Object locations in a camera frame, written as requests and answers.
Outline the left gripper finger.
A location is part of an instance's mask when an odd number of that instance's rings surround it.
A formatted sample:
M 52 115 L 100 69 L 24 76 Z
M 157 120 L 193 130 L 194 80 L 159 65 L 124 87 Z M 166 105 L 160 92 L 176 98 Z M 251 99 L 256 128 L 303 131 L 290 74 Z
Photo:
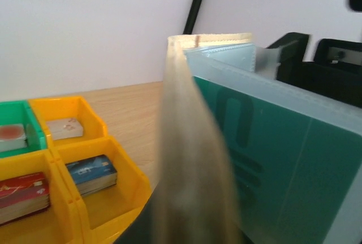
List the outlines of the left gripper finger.
M 154 190 L 138 217 L 114 241 L 114 244 L 151 244 L 153 241 Z

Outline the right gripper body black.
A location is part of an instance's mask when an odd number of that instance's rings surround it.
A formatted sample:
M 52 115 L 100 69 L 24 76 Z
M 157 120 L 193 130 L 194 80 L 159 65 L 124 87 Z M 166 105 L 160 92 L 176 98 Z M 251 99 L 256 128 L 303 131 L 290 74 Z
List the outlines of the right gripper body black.
M 361 43 L 322 38 L 313 59 L 305 61 L 309 38 L 289 32 L 267 47 L 281 50 L 276 79 L 360 108 Z

